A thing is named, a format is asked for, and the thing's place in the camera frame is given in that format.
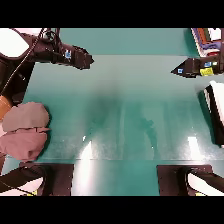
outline beige cloth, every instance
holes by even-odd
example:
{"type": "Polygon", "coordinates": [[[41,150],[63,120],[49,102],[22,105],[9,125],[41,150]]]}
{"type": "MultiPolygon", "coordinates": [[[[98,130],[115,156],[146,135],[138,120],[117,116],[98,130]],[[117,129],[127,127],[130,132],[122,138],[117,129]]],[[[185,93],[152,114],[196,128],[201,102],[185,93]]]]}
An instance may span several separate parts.
{"type": "Polygon", "coordinates": [[[46,127],[49,114],[42,103],[29,102],[11,108],[3,118],[3,131],[46,127]]]}
{"type": "Polygon", "coordinates": [[[0,152],[23,162],[36,160],[47,140],[49,128],[18,129],[0,138],[0,152]]]}

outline green table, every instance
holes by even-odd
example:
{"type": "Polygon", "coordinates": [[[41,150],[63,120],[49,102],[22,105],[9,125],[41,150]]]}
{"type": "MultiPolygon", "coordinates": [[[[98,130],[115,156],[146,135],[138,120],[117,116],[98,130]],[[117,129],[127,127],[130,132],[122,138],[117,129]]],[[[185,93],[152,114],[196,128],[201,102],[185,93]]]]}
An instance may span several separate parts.
{"type": "Polygon", "coordinates": [[[90,70],[35,65],[24,102],[42,102],[52,117],[38,162],[74,163],[72,195],[158,195],[158,164],[209,163],[224,176],[198,99],[224,77],[170,73],[187,58],[176,55],[196,55],[189,30],[125,30],[62,29],[63,42],[93,54],[90,70]]]}

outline crumpled cloth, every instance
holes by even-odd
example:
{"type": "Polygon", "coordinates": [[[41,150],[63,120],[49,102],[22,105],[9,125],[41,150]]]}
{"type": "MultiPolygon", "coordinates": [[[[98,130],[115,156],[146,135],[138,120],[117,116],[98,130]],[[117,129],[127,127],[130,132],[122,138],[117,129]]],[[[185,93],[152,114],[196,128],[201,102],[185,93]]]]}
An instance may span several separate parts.
{"type": "Polygon", "coordinates": [[[49,114],[42,103],[29,102],[14,106],[3,117],[3,131],[46,127],[49,114]]]}
{"type": "Polygon", "coordinates": [[[18,129],[0,138],[0,152],[23,162],[36,160],[47,140],[49,128],[18,129]]]}

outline stack of books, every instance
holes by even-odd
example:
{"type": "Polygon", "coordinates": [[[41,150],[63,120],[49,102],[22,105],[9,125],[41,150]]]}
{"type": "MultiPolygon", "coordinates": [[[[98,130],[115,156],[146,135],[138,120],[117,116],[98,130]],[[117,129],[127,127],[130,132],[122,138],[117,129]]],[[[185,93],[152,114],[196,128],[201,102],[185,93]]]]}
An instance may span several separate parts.
{"type": "Polygon", "coordinates": [[[200,57],[219,54],[221,30],[219,28],[191,28],[200,57]]]}

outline yellow sticker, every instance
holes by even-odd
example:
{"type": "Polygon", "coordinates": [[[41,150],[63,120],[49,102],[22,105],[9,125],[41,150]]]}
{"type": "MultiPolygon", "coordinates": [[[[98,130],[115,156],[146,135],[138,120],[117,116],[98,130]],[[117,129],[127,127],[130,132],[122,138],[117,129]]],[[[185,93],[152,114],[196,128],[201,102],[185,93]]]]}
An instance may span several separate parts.
{"type": "Polygon", "coordinates": [[[201,73],[202,76],[214,75],[214,72],[213,72],[212,68],[200,69],[200,73],[201,73]]]}
{"type": "Polygon", "coordinates": [[[37,190],[32,192],[32,194],[37,195],[37,190]]]}
{"type": "Polygon", "coordinates": [[[196,196],[205,196],[204,194],[200,193],[200,192],[197,192],[195,193],[196,196]]]}

